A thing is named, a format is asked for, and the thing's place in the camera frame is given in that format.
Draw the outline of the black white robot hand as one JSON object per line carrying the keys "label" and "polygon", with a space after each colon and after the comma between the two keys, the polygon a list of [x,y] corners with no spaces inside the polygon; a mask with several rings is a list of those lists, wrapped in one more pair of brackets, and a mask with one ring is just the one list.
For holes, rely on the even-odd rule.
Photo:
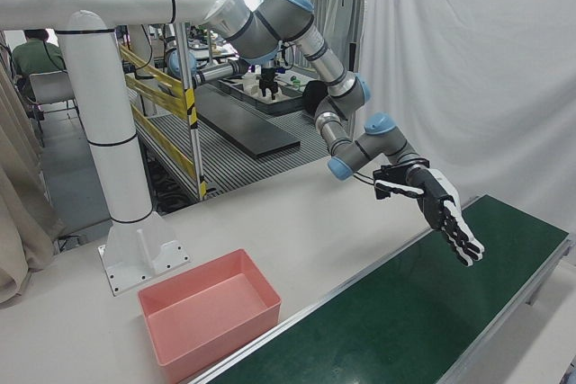
{"label": "black white robot hand", "polygon": [[376,198],[400,194],[417,201],[431,228],[440,232],[458,260],[472,266],[484,246],[464,220],[458,191],[437,169],[422,164],[384,165],[373,172]]}

